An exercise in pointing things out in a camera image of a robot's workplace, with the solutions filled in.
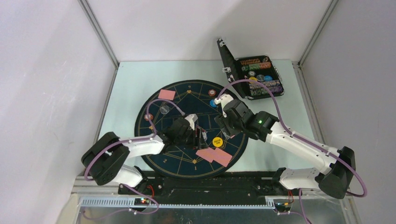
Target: yellow chip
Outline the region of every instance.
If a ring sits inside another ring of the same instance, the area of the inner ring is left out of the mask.
[[[220,137],[216,137],[212,140],[212,143],[215,147],[222,147],[223,146],[223,140]]]
[[[250,77],[249,79],[253,80],[253,81],[257,81],[257,78],[255,78],[255,77]]]

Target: light blue table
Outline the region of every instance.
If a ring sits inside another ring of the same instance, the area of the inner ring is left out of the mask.
[[[273,63],[283,78],[285,94],[276,99],[285,123],[297,132],[313,139],[291,61],[274,60]],[[154,92],[168,84],[182,80],[202,79],[222,86],[227,85],[222,68],[221,61],[121,62],[99,137],[109,131],[113,131],[121,138],[134,136],[134,126],[139,110]],[[276,115],[274,103],[270,98],[255,101],[244,99],[243,101],[254,113],[267,111]],[[127,164],[138,166],[142,170],[152,170],[140,157],[130,159]],[[279,167],[296,169],[310,168],[312,165],[283,148],[249,140],[246,151],[228,172],[274,171]]]

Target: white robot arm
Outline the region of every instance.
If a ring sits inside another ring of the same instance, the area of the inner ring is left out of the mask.
[[[176,120],[171,127],[155,136],[119,140],[113,132],[108,132],[83,155],[81,161],[98,185],[117,182],[135,187],[143,180],[143,175],[138,167],[125,164],[128,159],[165,153],[171,145],[184,144],[198,149],[207,147],[200,134],[202,129],[197,127],[195,130],[197,119],[196,114],[190,114],[184,119]]]
[[[288,130],[285,130],[277,117],[264,111],[253,114],[245,103],[233,99],[228,94],[215,99],[215,103],[220,104],[223,109],[223,114],[216,117],[215,121],[226,137],[245,133],[249,138],[280,146],[314,166],[314,168],[297,170],[280,168],[273,177],[274,181],[278,181],[287,189],[320,189],[338,199],[345,196],[353,174],[335,158],[330,157],[329,153],[343,159],[355,169],[353,150],[347,147],[338,150],[309,140],[328,151],[327,153],[321,152],[301,138],[294,137],[295,134],[302,137],[301,134],[287,126]]]

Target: round game mat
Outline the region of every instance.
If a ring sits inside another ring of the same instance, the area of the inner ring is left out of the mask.
[[[144,155],[144,161],[156,172],[170,177],[182,179],[199,179],[215,176],[225,172],[242,156],[248,143],[248,138],[244,134],[239,134],[232,139],[226,140],[214,121],[214,118],[221,114],[221,107],[214,104],[215,99],[223,86],[204,81],[186,80],[167,85],[163,90],[175,91],[173,102],[179,106],[186,115],[195,113],[198,116],[197,125],[207,131],[207,143],[209,147],[216,147],[232,155],[232,159],[227,167],[216,161],[208,162],[196,155],[196,150],[184,146],[173,146],[167,153],[157,155]],[[135,136],[149,135],[152,128],[147,119],[152,119],[158,131],[163,130],[177,118],[182,117],[179,111],[169,103],[159,101],[150,106],[150,116],[147,118],[146,105],[158,98],[160,90],[148,98],[141,108],[135,123]],[[227,90],[225,93],[237,98],[235,94]]]

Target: pink sticky note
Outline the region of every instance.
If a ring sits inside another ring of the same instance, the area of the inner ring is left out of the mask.
[[[158,98],[173,100],[175,98],[175,94],[176,92],[172,90],[160,90],[160,94],[158,95]]]
[[[216,148],[214,150],[214,157],[213,160],[215,160],[216,162],[220,163],[221,165],[227,167],[228,164],[230,163],[231,159],[233,158],[232,155],[224,152],[223,150]]]
[[[197,150],[195,154],[208,162],[213,162],[214,150],[212,148]]]

